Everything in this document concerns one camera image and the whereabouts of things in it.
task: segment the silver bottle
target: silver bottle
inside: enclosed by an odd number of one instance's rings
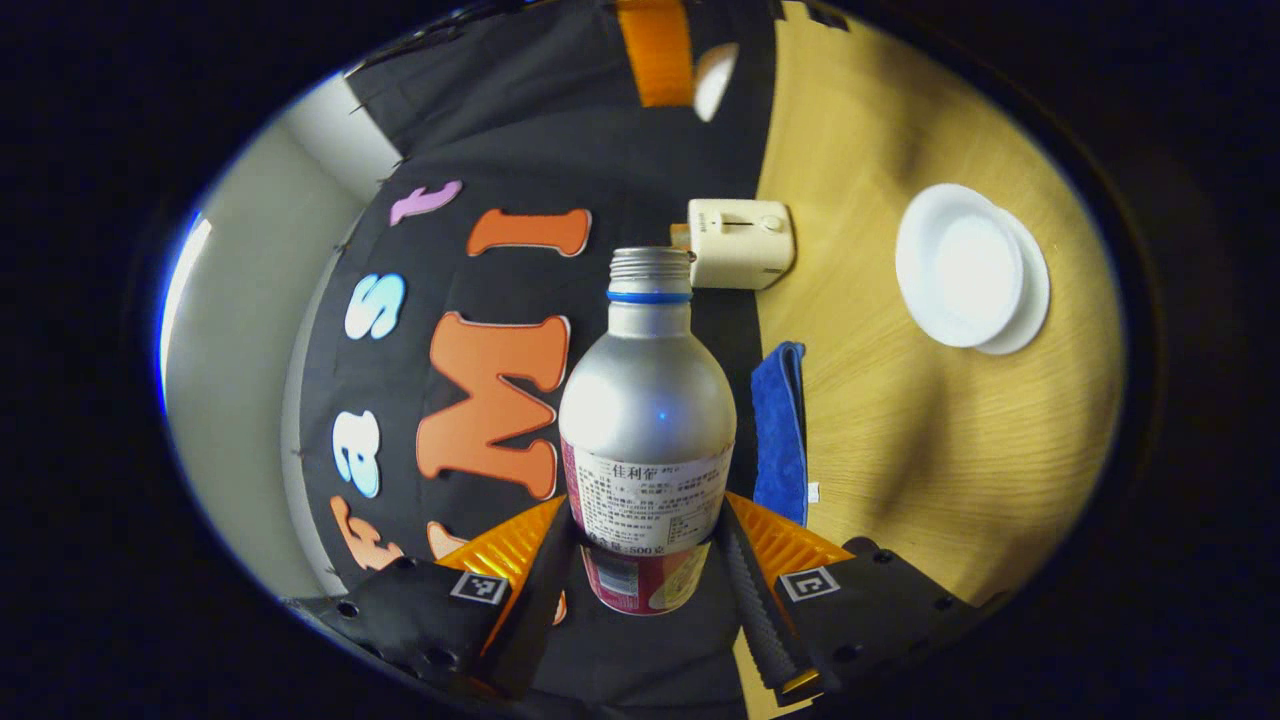
[[[596,596],[675,610],[696,587],[724,496],[737,415],[724,370],[690,331],[690,258],[616,250],[609,329],[564,386],[559,432]]]

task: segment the bottle label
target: bottle label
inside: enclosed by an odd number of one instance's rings
[[[591,592],[605,606],[627,615],[662,615],[694,596],[710,542],[662,557],[627,557],[582,546]]]
[[[573,520],[593,542],[630,556],[689,550],[710,534],[724,500],[733,443],[690,462],[641,465],[562,441]]]

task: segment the blue cloth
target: blue cloth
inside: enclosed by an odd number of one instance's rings
[[[801,357],[803,345],[783,342],[751,372],[751,405],[759,436],[759,474],[753,500],[804,525],[809,520],[809,468]]]

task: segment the letter m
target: letter m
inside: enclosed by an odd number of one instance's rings
[[[495,443],[545,428],[549,405],[506,378],[526,378],[552,392],[564,379],[568,320],[556,315],[538,325],[468,323],[457,313],[440,318],[431,336],[431,365],[470,397],[417,425],[417,469],[426,478],[461,470],[525,486],[536,500],[556,493],[556,448],[544,439],[529,447]]]

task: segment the table surface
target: table surface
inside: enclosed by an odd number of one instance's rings
[[[790,208],[796,261],[756,302],[764,354],[806,346],[809,528],[870,537],[980,603],[1047,560],[1105,460],[1124,387],[1107,254],[1066,178],[986,96],[851,18],[846,32],[783,9],[756,197]],[[1048,316],[1019,352],[942,346],[906,311],[897,225],[942,182],[1012,213],[1044,254]],[[742,676],[753,717],[772,715],[754,667]]]

